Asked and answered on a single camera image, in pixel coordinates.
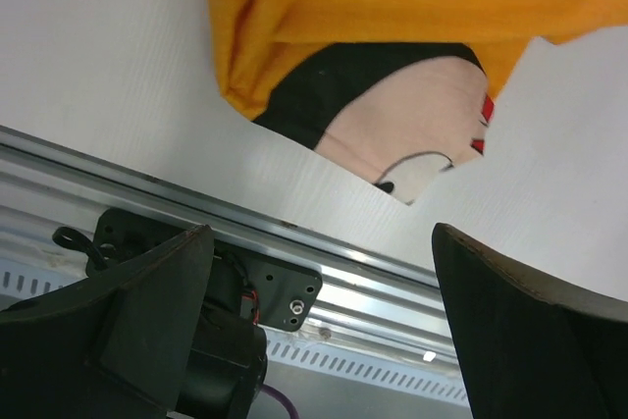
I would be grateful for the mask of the orange cartoon print cloth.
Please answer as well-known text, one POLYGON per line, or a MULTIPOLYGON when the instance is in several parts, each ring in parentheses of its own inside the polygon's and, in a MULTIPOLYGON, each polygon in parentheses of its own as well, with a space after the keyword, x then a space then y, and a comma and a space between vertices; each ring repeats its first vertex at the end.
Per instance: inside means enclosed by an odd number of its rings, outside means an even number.
POLYGON ((208 0, 227 102, 410 204, 480 157, 528 43, 627 23, 627 0, 208 0))

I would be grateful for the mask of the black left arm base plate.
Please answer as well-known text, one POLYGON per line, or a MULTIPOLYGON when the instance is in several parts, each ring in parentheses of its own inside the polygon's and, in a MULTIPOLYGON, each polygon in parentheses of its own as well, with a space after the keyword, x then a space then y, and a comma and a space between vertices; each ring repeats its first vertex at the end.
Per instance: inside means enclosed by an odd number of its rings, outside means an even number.
MULTIPOLYGON (((112 263, 122 263, 183 232, 122 209, 99 218, 94 245, 112 263)), ((214 239, 205 298, 222 309, 285 332, 300 329, 322 287, 321 275, 279 258, 214 239)))

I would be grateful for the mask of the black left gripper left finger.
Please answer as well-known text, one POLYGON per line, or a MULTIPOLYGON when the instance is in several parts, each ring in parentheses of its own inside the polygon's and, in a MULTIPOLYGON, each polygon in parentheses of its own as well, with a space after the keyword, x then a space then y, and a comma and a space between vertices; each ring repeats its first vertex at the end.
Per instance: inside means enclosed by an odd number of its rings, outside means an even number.
POLYGON ((4 418, 163 418, 177 405, 211 271, 197 226, 1 313, 4 418))

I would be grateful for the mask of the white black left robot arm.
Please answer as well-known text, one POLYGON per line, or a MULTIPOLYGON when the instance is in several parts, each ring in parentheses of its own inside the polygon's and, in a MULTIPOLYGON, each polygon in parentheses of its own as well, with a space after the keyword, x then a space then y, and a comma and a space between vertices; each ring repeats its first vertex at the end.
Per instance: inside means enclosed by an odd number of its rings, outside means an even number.
MULTIPOLYGON (((472 414, 623 418, 627 305, 445 224, 433 258, 472 414)), ((5 418, 243 418, 266 336, 207 226, 1 313, 5 418)))

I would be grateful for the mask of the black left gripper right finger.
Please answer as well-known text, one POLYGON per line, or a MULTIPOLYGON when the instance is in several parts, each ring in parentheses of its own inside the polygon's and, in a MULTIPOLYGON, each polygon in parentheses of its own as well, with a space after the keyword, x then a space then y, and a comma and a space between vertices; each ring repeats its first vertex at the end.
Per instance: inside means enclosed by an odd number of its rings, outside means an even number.
POLYGON ((476 418, 624 418, 627 304, 432 233, 445 314, 476 418))

